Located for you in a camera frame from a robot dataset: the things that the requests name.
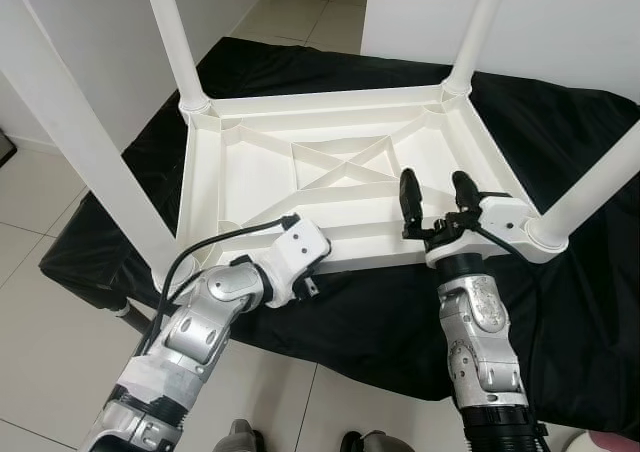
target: cable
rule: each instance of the cable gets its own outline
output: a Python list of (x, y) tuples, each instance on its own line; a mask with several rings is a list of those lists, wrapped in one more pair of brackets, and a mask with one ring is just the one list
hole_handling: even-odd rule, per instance
[[(174, 260), (173, 263), (171, 264), (171, 267), (169, 267), (169, 271), (167, 272), (167, 276), (164, 279), (164, 284), (162, 285), (162, 292), (160, 293), (160, 300), (158, 302), (158, 307), (156, 308), (156, 315), (153, 318), (151, 326), (149, 328), (150, 332), (149, 332), (149, 337), (146, 340), (146, 344), (142, 347), (142, 350), (144, 351), (142, 353), (147, 353), (149, 351), (149, 348), (151, 347), (151, 344), (153, 344), (153, 341), (156, 340), (156, 338), (160, 334), (160, 326), (162, 325), (162, 317), (163, 317), (163, 315), (165, 313), (165, 309), (166, 309), (167, 305), (169, 303), (171, 303), (171, 301), (167, 300), (167, 298), (169, 296), (169, 288), (171, 287), (171, 280), (173, 279), (173, 276), (175, 275), (176, 271), (178, 270), (178, 267), (180, 266), (180, 264), (182, 263), (182, 261), (184, 259), (186, 259), (189, 255), (191, 255), (196, 250), (201, 249), (203, 247), (206, 247), (208, 245), (215, 244), (216, 242), (221, 242), (223, 240), (231, 239), (233, 237), (238, 237), (240, 235), (251, 234), (253, 232), (258, 232), (260, 230), (270, 229), (270, 228), (276, 227), (278, 225), (285, 226), (285, 224), (290, 223), (290, 221), (292, 221), (292, 220), (297, 220), (297, 219), (294, 219), (294, 218), (292, 218), (290, 216), (285, 216), (285, 217), (281, 217), (281, 218), (276, 219), (276, 220), (272, 220), (271, 222), (266, 222), (264, 224), (254, 225), (254, 226), (251, 226), (251, 227), (245, 227), (243, 229), (234, 230), (232, 232), (227, 232), (227, 233), (224, 233), (224, 234), (220, 234), (220, 235), (217, 235), (215, 237), (209, 237), (208, 239), (201, 240), (200, 242), (198, 242), (196, 244), (193, 244), (192, 246), (187, 247), (185, 250), (180, 252), (180, 254), (176, 258), (176, 260)], [(193, 280), (195, 280), (195, 278), (197, 278), (197, 276), (194, 277), (192, 275), (187, 279), (187, 282), (193, 281)], [(178, 294), (179, 290), (180, 289), (176, 290), (176, 292), (171, 296), (172, 300), (175, 299), (179, 295)]]
[[(525, 266), (525, 268), (527, 269), (529, 274), (531, 275), (531, 280), (533, 282), (533, 288), (535, 289), (535, 311), (534, 311), (534, 319), (533, 319), (533, 336), (531, 338), (531, 346), (529, 347), (529, 353), (528, 353), (528, 358), (527, 358), (527, 381), (526, 381), (525, 387), (527, 389), (527, 392), (529, 393), (529, 396), (531, 397), (531, 403), (529, 404), (529, 410), (531, 411), (531, 415), (533, 416), (534, 420), (537, 420), (536, 408), (535, 408), (535, 404), (534, 404), (534, 402), (535, 402), (534, 393), (533, 393), (533, 390), (534, 390), (534, 387), (533, 387), (533, 385), (534, 385), (533, 384), (533, 382), (534, 382), (533, 381), (533, 360), (534, 360), (534, 355), (535, 355), (535, 352), (534, 352), (535, 347), (534, 347), (534, 345), (539, 340), (539, 335), (540, 335), (540, 330), (541, 330), (541, 328), (540, 328), (540, 317), (541, 317), (540, 311), (542, 310), (542, 287), (540, 286), (540, 280), (538, 279), (538, 275), (536, 274), (536, 271), (531, 266), (531, 263), (514, 246), (512, 246), (511, 244), (505, 242), (500, 237), (496, 237), (495, 235), (493, 235), (488, 230), (483, 229), (480, 226), (480, 224), (472, 226), (472, 227), (470, 227), (470, 229), (473, 230), (474, 232), (480, 234), (485, 239), (487, 239), (487, 240), (493, 242), (494, 244), (498, 245), (499, 247), (502, 247), (504, 250), (509, 252), (511, 255), (514, 255), (515, 257), (517, 257), (522, 262), (522, 264)], [(537, 439), (538, 439), (538, 442), (539, 442), (540, 447), (542, 448), (542, 450), (544, 452), (550, 452), (549, 446), (547, 445), (544, 437), (542, 437), (542, 435), (540, 435)]]

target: tile floor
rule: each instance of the tile floor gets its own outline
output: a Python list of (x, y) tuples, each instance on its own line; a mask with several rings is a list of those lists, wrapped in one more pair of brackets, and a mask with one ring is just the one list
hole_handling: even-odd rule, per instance
[[(263, 0), (234, 33), (359, 53), (366, 0)], [(20, 150), (0, 168), (0, 449), (64, 452), (83, 439), (137, 334), (45, 278), (37, 264), (86, 188), (61, 156)], [(186, 423), (178, 451), (208, 451), (249, 419), (276, 452), (337, 451), (379, 428), (417, 450), (466, 450), (451, 402), (424, 402), (313, 363), (232, 342)], [(551, 426), (559, 452), (575, 431)]]

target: black fabric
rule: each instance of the black fabric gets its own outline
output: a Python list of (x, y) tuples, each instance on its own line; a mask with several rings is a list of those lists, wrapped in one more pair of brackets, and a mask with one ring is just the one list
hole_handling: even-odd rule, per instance
[[(199, 67), (212, 97), (429, 85), (449, 67), (223, 39)], [(638, 119), (606, 92), (478, 73), (472, 101), (519, 180), (546, 210)], [(124, 158), (171, 230), (178, 214), (185, 126), (172, 97)], [(638, 177), (538, 267), (544, 289), (533, 400), (540, 418), (638, 440)], [(527, 370), (533, 287), (511, 257), (492, 258)], [(154, 306), (149, 270), (89, 194), (40, 267), (96, 307), (133, 297)], [(233, 337), (317, 361), (353, 379), (427, 400), (450, 395), (435, 273), (424, 265), (317, 278), (325, 292), (241, 316)]]

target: black tarp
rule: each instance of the black tarp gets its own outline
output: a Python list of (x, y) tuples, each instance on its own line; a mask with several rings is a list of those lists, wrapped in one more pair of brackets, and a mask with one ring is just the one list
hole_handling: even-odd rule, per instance
[[(214, 98), (429, 85), (448, 71), (237, 39), (223, 39), (199, 66)], [(541, 211), (640, 119), (636, 104), (610, 93), (492, 74), (474, 76), (471, 98)], [(174, 95), (124, 153), (173, 231), (186, 130), (176, 104)], [(566, 253), (538, 267), (543, 324), (533, 365), (541, 419), (634, 440), (640, 398), (638, 185), (636, 176), (571, 237)], [(492, 258), (488, 265), (526, 371), (532, 284), (515, 259)], [(96, 307), (119, 308), (127, 296), (156, 304), (147, 266), (91, 194), (40, 267)], [(319, 280), (323, 295), (246, 314), (234, 324), (233, 337), (402, 394), (428, 400), (450, 394), (433, 271), (415, 265)]]

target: black cloth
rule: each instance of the black cloth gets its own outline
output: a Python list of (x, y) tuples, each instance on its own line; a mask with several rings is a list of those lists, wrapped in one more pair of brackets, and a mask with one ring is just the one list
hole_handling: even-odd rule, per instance
[[(214, 98), (406, 87), (439, 83), (448, 66), (324, 53), (223, 39), (199, 74)], [(633, 102), (606, 92), (477, 73), (471, 99), (538, 208), (545, 211), (638, 119)], [(175, 231), (185, 125), (174, 95), (124, 158)], [(541, 419), (638, 440), (638, 177), (537, 267), (544, 289), (535, 344), (534, 397)], [(488, 260), (527, 370), (534, 291), (511, 257)], [(44, 274), (96, 307), (126, 297), (155, 306), (149, 270), (88, 194), (40, 263)], [(361, 382), (427, 400), (450, 395), (434, 272), (422, 264), (320, 276), (325, 292), (258, 310), (235, 339), (317, 361)]]

